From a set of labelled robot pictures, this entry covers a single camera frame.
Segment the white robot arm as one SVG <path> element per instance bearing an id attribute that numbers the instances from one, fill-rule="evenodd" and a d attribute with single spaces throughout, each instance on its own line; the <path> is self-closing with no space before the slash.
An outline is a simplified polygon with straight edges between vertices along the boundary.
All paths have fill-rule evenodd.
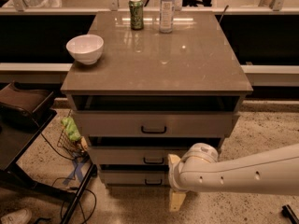
<path id="1" fill-rule="evenodd" d="M 298 144 L 230 161 L 218 157 L 217 150 L 204 143 L 181 157 L 168 156 L 171 212 L 180 209 L 189 191 L 299 194 Z"/>

